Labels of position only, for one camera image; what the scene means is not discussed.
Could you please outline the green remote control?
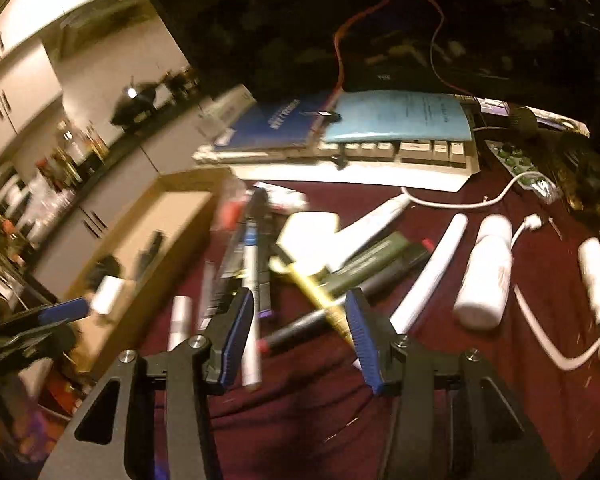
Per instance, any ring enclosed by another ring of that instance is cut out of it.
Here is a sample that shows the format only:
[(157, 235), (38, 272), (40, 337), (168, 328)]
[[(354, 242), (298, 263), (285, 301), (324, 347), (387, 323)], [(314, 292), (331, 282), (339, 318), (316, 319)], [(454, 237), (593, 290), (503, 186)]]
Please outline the green remote control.
[(552, 204), (562, 197), (558, 186), (540, 173), (531, 157), (514, 144), (486, 140), (486, 147), (503, 165), (523, 190), (530, 191), (546, 204)]

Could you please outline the dark blue booklet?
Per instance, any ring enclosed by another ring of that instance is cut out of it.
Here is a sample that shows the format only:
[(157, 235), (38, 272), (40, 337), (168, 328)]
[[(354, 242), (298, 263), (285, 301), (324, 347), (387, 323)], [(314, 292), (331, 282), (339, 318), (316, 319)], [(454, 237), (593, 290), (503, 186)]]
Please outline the dark blue booklet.
[(326, 96), (318, 94), (253, 105), (215, 140), (213, 147), (220, 152), (307, 148), (316, 128), (340, 119), (325, 106), (325, 100)]

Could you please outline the light blue paper booklet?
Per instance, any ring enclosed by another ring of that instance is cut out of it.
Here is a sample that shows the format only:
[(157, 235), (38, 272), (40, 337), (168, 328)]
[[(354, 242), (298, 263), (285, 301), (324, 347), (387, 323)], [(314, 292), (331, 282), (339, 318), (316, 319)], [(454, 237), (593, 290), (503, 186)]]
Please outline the light blue paper booklet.
[(327, 143), (393, 141), (468, 142), (471, 128), (454, 96), (398, 90), (343, 93), (339, 122), (325, 129)]

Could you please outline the white marker pen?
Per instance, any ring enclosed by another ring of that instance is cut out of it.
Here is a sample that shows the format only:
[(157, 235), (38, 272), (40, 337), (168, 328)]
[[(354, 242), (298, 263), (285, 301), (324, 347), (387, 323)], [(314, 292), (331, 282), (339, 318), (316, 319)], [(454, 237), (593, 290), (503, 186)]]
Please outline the white marker pen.
[(326, 247), (326, 268), (329, 271), (339, 270), (350, 257), (393, 222), (410, 201), (405, 194), (394, 196), (335, 233)]

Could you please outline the long white tube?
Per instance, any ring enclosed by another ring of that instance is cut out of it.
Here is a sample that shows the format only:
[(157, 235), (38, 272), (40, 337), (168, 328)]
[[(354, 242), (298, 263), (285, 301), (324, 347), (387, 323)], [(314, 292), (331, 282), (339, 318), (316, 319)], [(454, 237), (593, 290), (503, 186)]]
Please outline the long white tube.
[(398, 335), (405, 335), (422, 314), (455, 255), (467, 223), (468, 219), (464, 214), (456, 214), (452, 218), (426, 266), (390, 316), (389, 321)]

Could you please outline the dark green marker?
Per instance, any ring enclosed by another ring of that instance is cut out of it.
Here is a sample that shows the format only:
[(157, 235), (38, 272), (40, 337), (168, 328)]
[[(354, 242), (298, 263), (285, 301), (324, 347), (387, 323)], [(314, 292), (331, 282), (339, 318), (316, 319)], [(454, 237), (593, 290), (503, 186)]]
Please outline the dark green marker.
[(412, 252), (418, 254), (421, 250), (419, 243), (410, 242), (401, 233), (393, 232), (350, 259), (338, 271), (326, 276), (322, 289), (332, 297), (339, 297), (351, 287), (384, 270), (397, 258), (411, 255)]

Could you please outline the white red glue tube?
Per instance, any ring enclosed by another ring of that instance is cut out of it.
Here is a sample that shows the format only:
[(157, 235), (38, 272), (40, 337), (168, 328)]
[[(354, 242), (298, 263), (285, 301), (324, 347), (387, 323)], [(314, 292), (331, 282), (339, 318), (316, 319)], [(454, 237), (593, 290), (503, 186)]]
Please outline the white red glue tube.
[(309, 201), (306, 194), (284, 188), (283, 186), (257, 181), (254, 188), (265, 190), (268, 194), (268, 203), (272, 211), (279, 214), (295, 214), (296, 212), (305, 212), (309, 210)]

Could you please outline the yellow black pen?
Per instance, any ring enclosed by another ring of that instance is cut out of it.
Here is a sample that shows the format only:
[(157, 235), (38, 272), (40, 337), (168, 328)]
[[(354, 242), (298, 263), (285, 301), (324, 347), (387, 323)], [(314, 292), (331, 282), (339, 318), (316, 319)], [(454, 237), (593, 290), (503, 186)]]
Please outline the yellow black pen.
[(350, 346), (353, 346), (346, 312), (344, 312), (343, 307), (344, 299), (332, 299), (314, 278), (310, 278), (299, 270), (298, 263), (296, 263), (282, 248), (275, 245), (274, 249), (277, 258), (283, 263), (290, 278), (294, 284), (297, 285), (298, 289), (300, 289), (303, 292), (303, 295), (311, 301), (311, 304), (314, 305), (314, 308), (317, 311), (322, 311), (324, 313), (326, 321), (329, 322), (329, 325), (336, 330), (340, 337), (347, 341)]

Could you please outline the white pill bottle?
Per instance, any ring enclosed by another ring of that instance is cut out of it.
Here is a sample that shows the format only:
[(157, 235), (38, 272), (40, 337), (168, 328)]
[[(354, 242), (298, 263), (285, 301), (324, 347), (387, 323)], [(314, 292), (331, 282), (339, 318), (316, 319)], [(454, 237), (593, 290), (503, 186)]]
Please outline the white pill bottle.
[(512, 273), (512, 224), (490, 214), (480, 224), (469, 255), (454, 318), (468, 330), (494, 330), (503, 318)]

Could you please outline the black computer monitor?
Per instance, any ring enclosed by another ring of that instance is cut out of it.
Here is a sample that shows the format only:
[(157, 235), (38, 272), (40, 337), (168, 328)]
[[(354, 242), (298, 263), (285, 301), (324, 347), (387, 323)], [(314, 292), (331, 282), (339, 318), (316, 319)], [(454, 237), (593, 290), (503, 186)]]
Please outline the black computer monitor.
[(600, 118), (600, 0), (149, 0), (205, 92), (456, 91)]

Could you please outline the cardboard tray box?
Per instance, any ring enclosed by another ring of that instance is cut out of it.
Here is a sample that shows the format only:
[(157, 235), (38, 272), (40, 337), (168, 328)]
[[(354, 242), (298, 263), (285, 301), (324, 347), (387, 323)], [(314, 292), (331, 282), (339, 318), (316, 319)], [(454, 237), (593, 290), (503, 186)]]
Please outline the cardboard tray box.
[(232, 177), (222, 166), (163, 174), (109, 228), (62, 296), (95, 299), (96, 266), (107, 257), (120, 266), (110, 306), (102, 313), (92, 307), (73, 323), (70, 364), (81, 382), (101, 378), (120, 352), (140, 342), (189, 260), (206, 244)]

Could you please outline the beige keyboard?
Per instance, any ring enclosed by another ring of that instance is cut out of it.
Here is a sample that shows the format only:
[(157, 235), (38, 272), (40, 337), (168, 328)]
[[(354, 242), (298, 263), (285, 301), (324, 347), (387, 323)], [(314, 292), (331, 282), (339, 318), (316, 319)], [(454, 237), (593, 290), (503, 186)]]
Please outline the beige keyboard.
[(226, 151), (204, 145), (199, 166), (230, 167), (242, 180), (405, 186), (455, 193), (480, 171), (475, 142), (326, 143), (284, 150)]

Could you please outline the silver marker pen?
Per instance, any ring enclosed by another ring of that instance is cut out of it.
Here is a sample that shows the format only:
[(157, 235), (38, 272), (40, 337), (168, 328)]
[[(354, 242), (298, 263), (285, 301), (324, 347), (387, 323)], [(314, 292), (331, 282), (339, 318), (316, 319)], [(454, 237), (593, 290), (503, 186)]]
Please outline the silver marker pen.
[(193, 305), (189, 296), (175, 296), (173, 298), (168, 341), (169, 351), (174, 350), (189, 337), (192, 311)]

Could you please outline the white small bottle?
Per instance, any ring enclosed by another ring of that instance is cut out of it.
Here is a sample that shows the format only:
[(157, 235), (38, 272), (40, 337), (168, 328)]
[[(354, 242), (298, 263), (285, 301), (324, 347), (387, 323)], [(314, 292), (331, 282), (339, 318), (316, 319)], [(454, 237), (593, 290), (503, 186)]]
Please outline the white small bottle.
[(582, 282), (595, 322), (600, 324), (600, 240), (590, 237), (578, 248)]

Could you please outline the white square charger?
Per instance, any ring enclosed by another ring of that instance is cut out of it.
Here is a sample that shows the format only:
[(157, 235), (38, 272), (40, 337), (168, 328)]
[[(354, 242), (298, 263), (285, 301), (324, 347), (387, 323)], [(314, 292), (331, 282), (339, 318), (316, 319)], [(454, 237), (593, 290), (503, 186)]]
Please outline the white square charger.
[(325, 270), (326, 242), (339, 231), (340, 218), (334, 212), (295, 212), (286, 220), (276, 245), (297, 263), (304, 274), (314, 276)]

